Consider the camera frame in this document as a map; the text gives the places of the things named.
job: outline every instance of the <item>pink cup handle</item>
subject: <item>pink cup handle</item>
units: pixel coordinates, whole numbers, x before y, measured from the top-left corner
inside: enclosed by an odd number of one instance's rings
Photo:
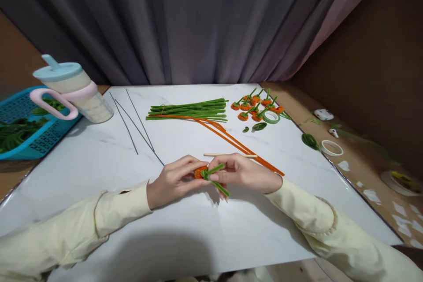
[[[45,93],[52,95],[56,100],[60,101],[63,104],[63,106],[65,106],[66,108],[70,110],[70,113],[67,116],[65,116],[59,111],[57,111],[55,108],[50,106],[48,103],[44,102],[42,97]],[[41,108],[47,110],[48,112],[50,112],[56,118],[59,118],[62,120],[73,120],[76,117],[78,117],[78,113],[79,113],[78,109],[69,101],[67,101],[65,98],[63,98],[62,95],[55,90],[52,90],[49,88],[34,89],[30,93],[30,98],[34,103],[36,103]]]

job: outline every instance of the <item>cream sleeve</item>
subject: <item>cream sleeve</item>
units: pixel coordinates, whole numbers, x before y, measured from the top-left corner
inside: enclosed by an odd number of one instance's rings
[[[422,282],[423,272],[404,254],[365,233],[328,202],[286,178],[266,197],[292,218],[313,250],[354,281]]]
[[[152,212],[147,183],[102,192],[0,237],[0,281],[42,281],[42,272],[85,260],[109,234]]]

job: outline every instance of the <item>marble surface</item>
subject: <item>marble surface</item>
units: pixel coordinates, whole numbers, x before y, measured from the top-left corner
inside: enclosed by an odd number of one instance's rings
[[[151,105],[186,104],[225,97],[233,101],[255,84],[128,87],[153,147],[165,163],[191,154],[232,153],[237,149],[202,125],[184,120],[145,121]],[[102,124],[82,119],[0,206],[0,235],[57,213],[101,190],[114,191],[154,180],[162,164],[127,115],[122,113],[139,155],[112,102],[113,97],[144,132],[125,87],[104,95],[115,115]],[[330,201],[380,241],[398,237],[370,209],[318,151],[304,145],[302,132],[289,120],[256,132],[241,122],[228,103],[227,131],[308,192]],[[228,186],[229,203],[218,202],[212,187],[134,221],[112,234],[83,263],[59,268],[49,281],[157,281],[180,276],[232,271],[315,257],[293,222],[265,197]]]

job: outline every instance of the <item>person's left hand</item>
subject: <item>person's left hand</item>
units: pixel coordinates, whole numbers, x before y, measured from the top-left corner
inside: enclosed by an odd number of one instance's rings
[[[193,176],[190,174],[192,171],[205,165],[208,165],[208,162],[200,161],[190,155],[166,164],[159,177],[147,185],[148,207],[153,210],[181,198],[194,189],[210,184],[203,179],[182,181],[184,177]]]

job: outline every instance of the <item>white earbud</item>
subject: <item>white earbud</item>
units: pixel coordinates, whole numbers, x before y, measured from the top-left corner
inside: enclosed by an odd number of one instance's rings
[[[338,132],[335,129],[329,129],[329,133],[332,134],[335,138],[339,139]]]

